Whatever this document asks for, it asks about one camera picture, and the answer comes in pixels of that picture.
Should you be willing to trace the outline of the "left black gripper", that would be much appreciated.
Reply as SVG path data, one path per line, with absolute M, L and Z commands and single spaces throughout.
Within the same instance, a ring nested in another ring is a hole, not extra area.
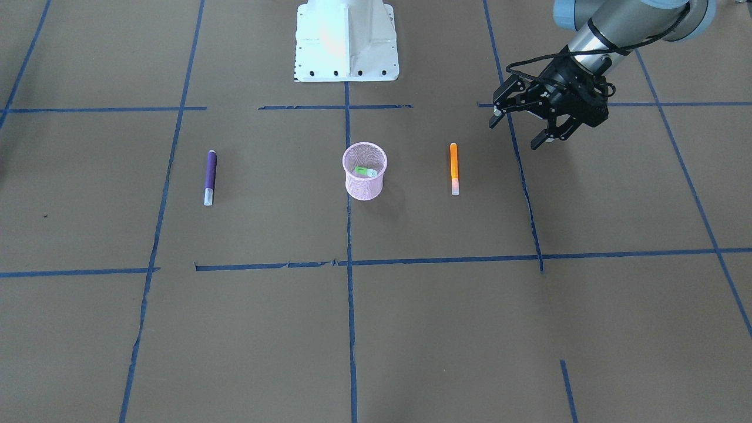
M 566 141 L 580 124 L 596 127 L 609 118 L 607 102 L 616 89 L 605 73 L 613 66 L 613 51 L 570 51 L 538 56 L 506 67 L 509 76 L 494 91 L 488 127 L 495 128 L 512 112 L 529 112 L 547 120 L 532 139 L 538 149 L 547 142 Z M 567 119 L 558 124 L 559 117 Z

